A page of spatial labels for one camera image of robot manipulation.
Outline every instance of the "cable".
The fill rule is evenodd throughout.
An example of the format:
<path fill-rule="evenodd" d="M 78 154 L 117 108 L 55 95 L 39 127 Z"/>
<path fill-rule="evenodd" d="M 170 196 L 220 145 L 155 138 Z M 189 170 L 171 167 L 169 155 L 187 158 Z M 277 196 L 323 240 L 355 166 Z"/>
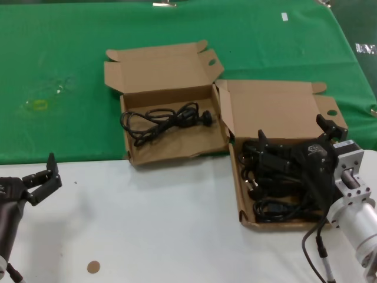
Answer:
<path fill-rule="evenodd" d="M 324 227 L 325 223 L 326 223 L 326 221 L 322 222 L 322 224 L 320 225 L 320 227 L 317 230 L 316 243 L 317 243 L 317 248 L 318 248 L 318 254 L 319 254 L 319 257 L 322 260 L 323 266 L 325 267 L 326 277 L 328 279 L 328 283 L 336 283 L 334 276 L 332 274 L 330 262 L 328 260 L 328 252 L 326 250 L 325 245 L 323 244 L 322 237 L 320 235 L 321 232 L 322 232 L 322 228 Z"/>
<path fill-rule="evenodd" d="M 16 269 L 14 269 L 14 267 L 10 263 L 8 263 L 8 265 L 6 266 L 6 271 L 8 271 L 9 276 L 14 283 L 25 283 L 22 275 Z"/>
<path fill-rule="evenodd" d="M 256 141 L 247 140 L 242 145 L 238 161 L 243 165 L 241 178 L 251 185 L 249 196 L 253 200 L 260 200 L 267 196 L 283 198 L 296 195 L 303 191 L 300 177 L 297 174 L 283 173 L 260 164 L 260 153 Z"/>
<path fill-rule="evenodd" d="M 321 274 L 318 272 L 318 270 L 315 268 L 315 266 L 313 265 L 313 262 L 312 260 L 310 259 L 309 257 L 309 254 L 307 253 L 307 250 L 306 250 L 306 247 L 305 247 L 305 242 L 306 240 L 308 239 L 308 237 L 310 237 L 310 235 L 312 233 L 314 233 L 315 230 L 318 230 L 320 227 L 323 227 L 326 223 L 326 215 L 327 213 L 324 213 L 321 220 L 312 228 L 310 229 L 306 234 L 305 236 L 302 238 L 302 241 L 301 241 L 301 247 L 302 247 L 302 251 L 304 252 L 304 255 L 306 257 L 306 260 L 308 261 L 310 267 L 313 269 L 314 273 L 318 276 L 318 278 L 321 280 L 322 283 L 327 283 L 323 277 L 321 276 Z"/>
<path fill-rule="evenodd" d="M 258 222 L 286 222 L 292 219 L 304 219 L 307 222 L 317 222 L 321 216 L 315 213 L 317 207 L 308 203 L 301 202 L 296 205 L 282 202 L 277 199 L 261 199 L 253 204 L 253 212 Z"/>
<path fill-rule="evenodd" d="M 130 120 L 134 116 L 139 116 L 156 125 L 147 130 L 133 130 L 130 127 Z M 169 108 L 157 108 L 147 111 L 144 115 L 133 111 L 127 111 L 120 116 L 120 124 L 135 140 L 134 145 L 136 147 L 142 146 L 146 142 L 156 139 L 160 134 L 174 126 L 188 128 L 202 123 L 204 126 L 210 127 L 212 122 L 212 116 L 208 110 L 204 111 L 203 114 L 199 116 L 199 105 L 196 102 L 187 103 L 177 112 Z"/>

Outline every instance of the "green cloth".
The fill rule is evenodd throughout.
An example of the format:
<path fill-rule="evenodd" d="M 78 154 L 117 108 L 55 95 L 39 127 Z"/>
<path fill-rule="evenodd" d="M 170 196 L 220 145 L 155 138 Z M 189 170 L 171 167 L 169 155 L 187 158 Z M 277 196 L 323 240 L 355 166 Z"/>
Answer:
<path fill-rule="evenodd" d="M 326 82 L 349 137 L 377 148 L 371 88 L 333 14 L 314 0 L 3 5 L 0 27 L 2 164 L 45 162 L 49 152 L 59 162 L 121 159 L 106 49 L 202 39 L 216 50 L 223 78 Z"/>
<path fill-rule="evenodd" d="M 356 43 L 377 45 L 377 1 L 334 1 L 332 12 L 377 97 L 377 55 L 357 53 L 355 48 Z"/>

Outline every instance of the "adapter cable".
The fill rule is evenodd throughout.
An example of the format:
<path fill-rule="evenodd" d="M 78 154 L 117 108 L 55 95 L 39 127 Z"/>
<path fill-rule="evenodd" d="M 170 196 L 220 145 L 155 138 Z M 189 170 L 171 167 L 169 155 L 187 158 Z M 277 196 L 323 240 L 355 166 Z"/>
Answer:
<path fill-rule="evenodd" d="M 133 130 L 130 126 L 130 120 L 134 116 L 139 116 L 156 125 L 147 130 Z M 211 113 L 208 110 L 204 111 L 203 114 L 199 116 L 199 105 L 197 102 L 189 102 L 177 112 L 169 108 L 157 108 L 147 111 L 144 115 L 133 111 L 127 111 L 123 112 L 120 116 L 120 124 L 135 140 L 135 147 L 143 146 L 147 142 L 156 139 L 160 134 L 164 133 L 171 127 L 188 128 L 196 126 L 199 123 L 206 127 L 210 127 L 213 120 Z"/>
<path fill-rule="evenodd" d="M 263 198 L 255 201 L 253 212 L 257 222 L 288 222 L 293 219 L 302 219 L 307 222 L 317 222 L 321 216 L 309 195 L 305 195 L 300 204 L 283 202 L 277 199 Z"/>

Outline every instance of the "open cardboard box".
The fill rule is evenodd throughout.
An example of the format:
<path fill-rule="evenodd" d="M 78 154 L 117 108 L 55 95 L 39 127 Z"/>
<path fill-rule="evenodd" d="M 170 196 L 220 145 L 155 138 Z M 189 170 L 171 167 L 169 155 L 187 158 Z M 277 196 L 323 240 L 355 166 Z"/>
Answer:
<path fill-rule="evenodd" d="M 221 117 L 234 134 L 229 144 L 236 189 L 239 221 L 244 226 L 285 229 L 306 228 L 313 223 L 294 221 L 285 223 L 257 223 L 253 213 L 254 201 L 249 198 L 248 186 L 240 176 L 242 169 L 237 156 L 248 139 L 258 139 L 262 129 L 272 143 L 295 144 L 320 136 L 323 131 L 316 124 L 317 114 L 347 128 L 335 100 L 322 96 L 325 83 L 290 81 L 217 80 Z"/>
<path fill-rule="evenodd" d="M 105 83 L 123 93 L 122 113 L 144 114 L 155 108 L 178 110 L 186 103 L 199 104 L 199 113 L 209 110 L 213 124 L 185 129 L 173 127 L 157 140 L 135 147 L 124 131 L 128 159 L 133 165 L 161 160 L 194 157 L 228 151 L 227 131 L 220 119 L 219 95 L 214 80 L 224 71 L 214 50 L 206 50 L 207 41 L 188 44 L 107 50 L 114 62 L 105 62 Z M 154 124 L 138 117 L 131 127 L 145 130 Z"/>

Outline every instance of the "yellow stain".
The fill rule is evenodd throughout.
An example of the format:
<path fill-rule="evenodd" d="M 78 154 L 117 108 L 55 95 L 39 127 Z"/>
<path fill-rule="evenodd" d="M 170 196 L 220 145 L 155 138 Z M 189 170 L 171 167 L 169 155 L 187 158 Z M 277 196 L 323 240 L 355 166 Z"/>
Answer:
<path fill-rule="evenodd" d="M 34 100 L 33 109 L 34 110 L 46 110 L 48 108 L 48 102 L 44 99 Z"/>

